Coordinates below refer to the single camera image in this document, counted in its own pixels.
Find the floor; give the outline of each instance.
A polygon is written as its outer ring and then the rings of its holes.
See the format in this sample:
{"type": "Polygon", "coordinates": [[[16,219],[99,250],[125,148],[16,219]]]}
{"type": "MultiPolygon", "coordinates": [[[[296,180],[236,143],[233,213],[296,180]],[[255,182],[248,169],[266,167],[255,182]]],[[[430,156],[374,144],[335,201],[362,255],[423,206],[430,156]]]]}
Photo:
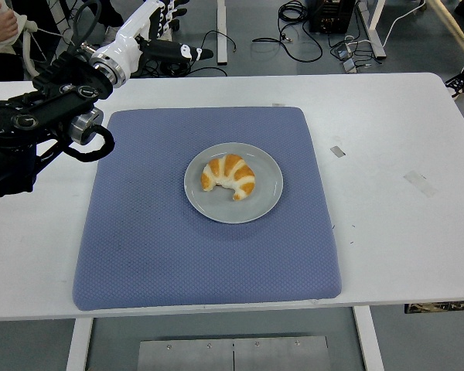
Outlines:
{"type": "MultiPolygon", "coordinates": [[[[112,3],[126,19],[140,1],[112,0],[112,3]]],[[[313,63],[292,60],[277,44],[251,42],[258,37],[278,36],[277,10],[282,3],[228,1],[227,34],[237,44],[237,51],[233,52],[229,44],[226,66],[217,66],[215,59],[200,61],[194,65],[196,72],[191,76],[344,73],[341,62],[330,55],[330,46],[341,41],[341,35],[330,38],[326,34],[314,35],[318,47],[300,26],[287,29],[287,37],[293,39],[288,49],[294,56],[315,59],[321,48],[322,57],[313,63]],[[212,68],[198,70],[202,67],[212,68]]],[[[454,17],[456,3],[456,0],[428,0],[426,10],[398,20],[385,46],[387,58],[376,61],[359,55],[355,59],[364,66],[357,72],[430,72],[443,80],[455,76],[464,66],[464,22],[454,17]]],[[[392,22],[417,6],[414,1],[387,0],[377,27],[382,42],[392,22]]],[[[204,35],[216,29],[216,2],[192,0],[186,7],[188,14],[180,19],[180,30],[173,38],[200,46],[204,35]]],[[[353,16],[347,35],[358,34],[361,34],[359,40],[366,39],[360,21],[353,16]]],[[[102,38],[103,29],[97,28],[90,41],[102,38]]],[[[209,35],[204,47],[216,50],[216,37],[209,35]]],[[[361,43],[358,50],[370,49],[367,43],[361,43]]],[[[464,94],[456,103],[464,117],[464,94]]],[[[464,370],[464,311],[405,315],[403,305],[392,305],[372,307],[372,314],[385,369],[464,370]]],[[[72,328],[73,320],[0,322],[0,371],[65,369],[72,328]]],[[[329,346],[332,345],[329,352],[334,370],[362,369],[352,315],[347,308],[97,320],[88,366],[92,371],[136,370],[138,342],[143,339],[294,333],[326,335],[329,346]]]]}

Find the small sticker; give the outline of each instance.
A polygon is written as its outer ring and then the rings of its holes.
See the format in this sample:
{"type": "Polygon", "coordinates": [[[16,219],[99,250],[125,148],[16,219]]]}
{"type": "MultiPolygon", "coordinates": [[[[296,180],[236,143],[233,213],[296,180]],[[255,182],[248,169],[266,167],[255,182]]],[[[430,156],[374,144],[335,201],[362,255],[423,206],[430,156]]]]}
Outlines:
{"type": "Polygon", "coordinates": [[[346,155],[338,146],[331,147],[330,151],[332,151],[338,158],[346,155]]]}
{"type": "Polygon", "coordinates": [[[404,179],[423,192],[427,197],[432,197],[438,192],[423,175],[418,174],[414,170],[404,175],[404,179]]]}

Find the blue cushion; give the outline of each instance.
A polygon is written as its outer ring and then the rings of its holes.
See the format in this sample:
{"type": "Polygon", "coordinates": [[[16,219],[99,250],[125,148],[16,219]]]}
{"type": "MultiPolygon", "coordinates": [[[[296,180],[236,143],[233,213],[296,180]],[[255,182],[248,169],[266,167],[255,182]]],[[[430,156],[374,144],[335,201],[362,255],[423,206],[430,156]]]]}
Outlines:
{"type": "Polygon", "coordinates": [[[81,310],[334,298],[341,291],[332,224],[309,129],[293,107],[122,111],[115,150],[99,161],[73,286],[81,310]],[[196,211],[187,165],[225,142],[280,166],[278,204],[244,224],[196,211]]]}

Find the metal plate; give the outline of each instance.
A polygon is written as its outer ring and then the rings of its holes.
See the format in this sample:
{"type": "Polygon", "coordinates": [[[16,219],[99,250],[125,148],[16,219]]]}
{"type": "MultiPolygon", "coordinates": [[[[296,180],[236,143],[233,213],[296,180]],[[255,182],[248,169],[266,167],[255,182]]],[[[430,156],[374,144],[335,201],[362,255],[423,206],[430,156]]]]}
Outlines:
{"type": "Polygon", "coordinates": [[[329,371],[325,336],[236,339],[235,371],[329,371]]]}
{"type": "Polygon", "coordinates": [[[233,349],[233,339],[141,342],[138,371],[233,371],[233,349]]]}
{"type": "Polygon", "coordinates": [[[330,371],[325,336],[141,342],[138,371],[330,371]]]}

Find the white plate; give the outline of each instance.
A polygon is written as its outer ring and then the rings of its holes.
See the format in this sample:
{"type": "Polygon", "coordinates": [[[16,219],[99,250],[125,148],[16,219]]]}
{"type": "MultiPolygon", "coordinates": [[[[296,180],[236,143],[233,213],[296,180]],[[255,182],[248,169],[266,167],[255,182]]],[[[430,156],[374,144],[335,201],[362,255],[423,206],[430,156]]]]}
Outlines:
{"type": "Polygon", "coordinates": [[[205,149],[189,163],[184,175],[184,189],[191,204],[204,216],[221,223],[246,223],[263,216],[280,199],[283,185],[277,162],[260,148],[244,143],[222,143],[205,149]],[[246,161],[256,178],[253,192],[241,201],[232,199],[232,189],[216,185],[212,191],[205,192],[201,187],[206,164],[232,153],[246,161]]]}

